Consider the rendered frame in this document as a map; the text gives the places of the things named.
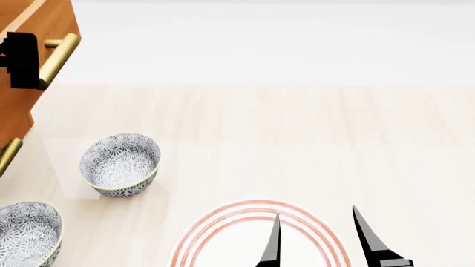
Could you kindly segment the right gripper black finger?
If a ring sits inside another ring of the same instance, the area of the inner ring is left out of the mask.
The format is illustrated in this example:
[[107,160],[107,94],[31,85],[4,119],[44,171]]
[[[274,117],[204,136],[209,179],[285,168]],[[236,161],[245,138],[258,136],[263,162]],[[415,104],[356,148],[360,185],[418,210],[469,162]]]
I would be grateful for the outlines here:
[[281,221],[276,214],[269,241],[260,261],[255,267],[281,267]]
[[412,260],[391,251],[380,240],[355,206],[352,206],[352,212],[368,267],[413,267]]

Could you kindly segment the long brass bar handle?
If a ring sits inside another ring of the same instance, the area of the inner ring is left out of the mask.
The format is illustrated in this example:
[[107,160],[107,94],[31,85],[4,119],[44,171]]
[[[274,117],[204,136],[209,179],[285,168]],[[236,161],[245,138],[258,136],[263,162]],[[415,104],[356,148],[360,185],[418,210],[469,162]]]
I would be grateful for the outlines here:
[[54,51],[39,68],[38,90],[47,90],[66,61],[71,57],[81,41],[81,37],[68,33],[63,39],[46,39],[44,46]]

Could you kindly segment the brown wooden cabinet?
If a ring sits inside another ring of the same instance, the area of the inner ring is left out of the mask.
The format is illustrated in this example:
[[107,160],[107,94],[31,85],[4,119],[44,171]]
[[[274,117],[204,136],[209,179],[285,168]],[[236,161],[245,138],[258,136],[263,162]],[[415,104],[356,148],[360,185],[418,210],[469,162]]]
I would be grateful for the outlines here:
[[46,0],[0,0],[0,37],[22,26]]

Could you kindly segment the white plate with red rings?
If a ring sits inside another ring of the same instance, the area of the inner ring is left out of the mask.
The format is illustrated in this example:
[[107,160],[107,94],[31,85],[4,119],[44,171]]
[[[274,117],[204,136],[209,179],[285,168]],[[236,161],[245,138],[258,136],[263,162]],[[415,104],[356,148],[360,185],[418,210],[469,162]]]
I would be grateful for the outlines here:
[[329,226],[277,200],[243,200],[210,211],[177,240],[166,267],[255,267],[281,224],[280,267],[353,267]]

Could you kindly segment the grey floral patterned bowl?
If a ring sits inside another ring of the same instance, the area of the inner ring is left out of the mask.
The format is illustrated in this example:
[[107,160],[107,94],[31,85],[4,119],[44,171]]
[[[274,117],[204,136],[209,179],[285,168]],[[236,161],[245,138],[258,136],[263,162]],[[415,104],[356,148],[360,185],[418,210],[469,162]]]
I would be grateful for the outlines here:
[[0,267],[52,267],[62,235],[62,216],[45,202],[1,206]]
[[86,184],[107,197],[131,197],[155,179],[161,150],[141,133],[119,133],[92,144],[79,161]]

